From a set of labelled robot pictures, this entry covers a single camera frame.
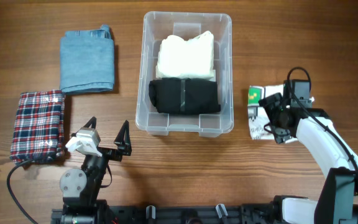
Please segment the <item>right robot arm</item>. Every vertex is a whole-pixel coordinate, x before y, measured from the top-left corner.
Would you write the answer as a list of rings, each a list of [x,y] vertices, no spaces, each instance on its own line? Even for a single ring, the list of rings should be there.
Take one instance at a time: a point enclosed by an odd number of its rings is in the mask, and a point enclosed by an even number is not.
[[[273,219],[284,223],[358,223],[358,156],[322,109],[304,96],[276,93],[259,100],[278,144],[296,138],[319,165],[325,183],[317,201],[278,196]]]

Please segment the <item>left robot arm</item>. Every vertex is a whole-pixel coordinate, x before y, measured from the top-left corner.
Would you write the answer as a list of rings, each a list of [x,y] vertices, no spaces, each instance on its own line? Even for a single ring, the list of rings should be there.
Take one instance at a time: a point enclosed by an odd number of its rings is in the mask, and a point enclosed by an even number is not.
[[[109,186],[102,184],[105,174],[112,174],[109,161],[121,162],[124,156],[132,153],[129,122],[124,121],[114,140],[117,148],[100,147],[100,141],[96,117],[92,117],[66,143],[69,152],[77,151],[85,155],[85,159],[79,169],[69,169],[62,175],[60,190],[63,193],[63,209],[52,212],[52,223],[119,222],[107,201],[99,200],[98,194],[101,189]]]

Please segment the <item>black garment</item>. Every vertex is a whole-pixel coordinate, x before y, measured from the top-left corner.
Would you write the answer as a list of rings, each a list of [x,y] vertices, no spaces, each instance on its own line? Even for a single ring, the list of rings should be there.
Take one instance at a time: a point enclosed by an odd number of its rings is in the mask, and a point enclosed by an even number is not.
[[[149,98],[159,113],[218,113],[218,84],[199,78],[162,78],[149,82]]]

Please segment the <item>cream white cloth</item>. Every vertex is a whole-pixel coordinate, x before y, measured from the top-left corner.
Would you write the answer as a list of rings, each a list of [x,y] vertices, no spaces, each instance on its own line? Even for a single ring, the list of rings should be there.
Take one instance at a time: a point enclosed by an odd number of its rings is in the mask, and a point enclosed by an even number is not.
[[[214,35],[208,30],[188,40],[169,35],[160,45],[155,73],[157,78],[214,81]]]

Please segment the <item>white printed t-shirt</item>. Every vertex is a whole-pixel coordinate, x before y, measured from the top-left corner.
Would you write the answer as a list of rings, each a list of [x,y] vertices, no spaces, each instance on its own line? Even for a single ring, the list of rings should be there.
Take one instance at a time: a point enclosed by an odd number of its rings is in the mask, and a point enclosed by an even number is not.
[[[272,134],[264,130],[264,125],[269,122],[269,119],[264,111],[264,109],[259,106],[259,100],[266,98],[275,93],[281,93],[283,95],[283,86],[281,85],[270,85],[270,86],[251,86],[248,92],[248,119],[249,119],[249,128],[250,136],[252,139],[256,140],[274,140]],[[296,101],[300,105],[299,108],[289,107],[290,115],[293,117],[294,122],[290,125],[291,132],[296,133],[297,122],[301,116],[306,116],[303,108],[305,108],[295,97]]]

